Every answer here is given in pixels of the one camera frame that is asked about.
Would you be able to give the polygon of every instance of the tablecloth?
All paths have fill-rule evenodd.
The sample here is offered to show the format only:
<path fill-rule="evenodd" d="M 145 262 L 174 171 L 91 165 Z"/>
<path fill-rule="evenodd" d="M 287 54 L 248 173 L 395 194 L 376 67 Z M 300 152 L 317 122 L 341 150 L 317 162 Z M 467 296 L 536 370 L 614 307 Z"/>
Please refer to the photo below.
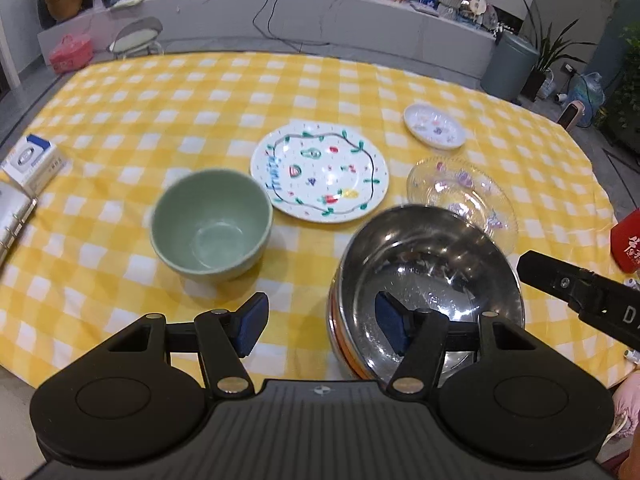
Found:
<path fill-rule="evenodd" d="M 366 221 L 322 225 L 276 211 L 261 263 L 231 282 L 203 285 L 162 264 L 150 213 L 190 171 L 248 171 L 257 141 L 291 120 L 359 128 L 385 155 L 390 188 L 378 210 L 402 202 L 406 176 L 429 148 L 402 122 L 427 102 L 468 130 L 457 154 L 511 198 L 517 255 L 535 249 L 622 279 L 609 255 L 615 218 L 591 164 L 556 124 L 523 108 L 411 72 L 304 55 L 202 53 L 89 66 L 27 129 L 60 145 L 69 163 L 0 276 L 0 365 L 33 386 L 147 312 L 169 322 L 235 310 L 254 291 L 269 322 L 244 363 L 264 377 L 338 377 L 325 302 L 338 260 Z M 522 286 L 526 329 L 607 386 L 629 373 L 624 347 L 579 322 L 561 301 Z M 196 358 L 173 355 L 199 377 Z"/>

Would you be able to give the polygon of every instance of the stainless steel pot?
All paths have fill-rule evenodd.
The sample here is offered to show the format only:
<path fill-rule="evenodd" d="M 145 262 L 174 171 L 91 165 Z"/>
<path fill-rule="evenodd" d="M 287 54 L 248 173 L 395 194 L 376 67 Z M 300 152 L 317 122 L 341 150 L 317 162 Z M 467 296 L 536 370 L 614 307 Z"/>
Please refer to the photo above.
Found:
<path fill-rule="evenodd" d="M 436 207 L 404 205 L 373 217 L 351 239 L 332 288 L 333 338 L 337 333 L 342 357 L 355 361 L 351 368 L 360 377 L 385 383 L 401 358 L 376 322 L 380 290 L 409 309 L 432 308 L 451 320 L 475 321 L 493 310 L 524 326 L 520 287 L 507 259 L 483 231 Z M 447 353 L 443 379 L 470 361 L 469 352 Z"/>

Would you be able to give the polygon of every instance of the gray chair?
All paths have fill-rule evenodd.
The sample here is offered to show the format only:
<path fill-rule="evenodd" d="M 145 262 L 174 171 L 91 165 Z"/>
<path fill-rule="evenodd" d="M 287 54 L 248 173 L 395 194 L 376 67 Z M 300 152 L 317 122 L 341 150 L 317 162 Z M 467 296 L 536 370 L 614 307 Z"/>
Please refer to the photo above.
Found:
<path fill-rule="evenodd" d="M 164 49 L 156 40 L 161 32 L 160 20 L 153 16 L 142 18 L 124 27 L 107 50 L 113 54 L 114 59 L 125 59 L 145 50 L 149 55 L 155 53 L 162 56 Z"/>

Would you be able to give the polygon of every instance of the red box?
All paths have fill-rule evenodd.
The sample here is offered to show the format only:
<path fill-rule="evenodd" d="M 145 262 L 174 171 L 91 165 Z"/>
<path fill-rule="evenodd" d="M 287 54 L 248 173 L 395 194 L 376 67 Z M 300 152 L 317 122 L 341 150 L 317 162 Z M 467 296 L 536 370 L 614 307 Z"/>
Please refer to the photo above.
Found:
<path fill-rule="evenodd" d="M 56 74 L 80 70 L 94 56 L 94 46 L 86 34 L 67 34 L 60 44 L 49 53 L 49 62 Z"/>
<path fill-rule="evenodd" d="M 624 272 L 640 269 L 640 208 L 611 230 L 611 254 Z"/>

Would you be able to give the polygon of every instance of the trash can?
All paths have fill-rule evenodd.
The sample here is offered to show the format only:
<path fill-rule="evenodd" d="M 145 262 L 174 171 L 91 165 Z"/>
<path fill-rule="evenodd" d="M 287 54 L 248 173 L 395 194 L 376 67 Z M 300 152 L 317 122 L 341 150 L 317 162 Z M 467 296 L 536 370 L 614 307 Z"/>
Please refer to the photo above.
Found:
<path fill-rule="evenodd" d="M 480 80 L 481 88 L 489 95 L 513 101 L 526 83 L 539 55 L 529 41 L 505 30 Z"/>

